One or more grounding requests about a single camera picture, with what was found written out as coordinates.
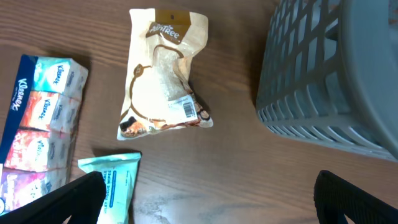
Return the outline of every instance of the food package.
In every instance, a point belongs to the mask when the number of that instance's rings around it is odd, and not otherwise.
[[[0,145],[0,215],[2,202],[10,212],[68,181],[86,78],[70,58],[21,57]]]
[[[70,133],[80,102],[59,93],[31,91],[21,126]]]
[[[32,89],[61,93],[81,100],[88,70],[71,58],[39,57]]]
[[[128,224],[128,209],[136,183],[138,152],[79,159],[78,166],[86,173],[101,172],[106,184],[106,196],[97,224]]]
[[[4,166],[27,171],[66,168],[70,135],[18,129]]]
[[[206,16],[163,9],[131,9],[131,43],[118,140],[213,120],[188,85],[192,58],[208,38]]]
[[[67,181],[66,169],[26,172],[0,167],[0,170],[1,215],[33,202],[65,185]]]

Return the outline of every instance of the wood grain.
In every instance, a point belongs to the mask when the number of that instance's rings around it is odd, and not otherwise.
[[[327,169],[397,207],[398,164],[280,138],[253,106],[271,0],[0,0],[0,132],[21,54],[71,56],[90,69],[72,179],[81,158],[138,150],[135,223],[317,223],[313,185]],[[209,18],[190,84],[210,129],[117,141],[130,8],[186,9]]]

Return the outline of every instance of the plastic basket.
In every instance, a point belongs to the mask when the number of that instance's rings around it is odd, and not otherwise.
[[[273,133],[398,158],[395,1],[281,0],[257,96]]]

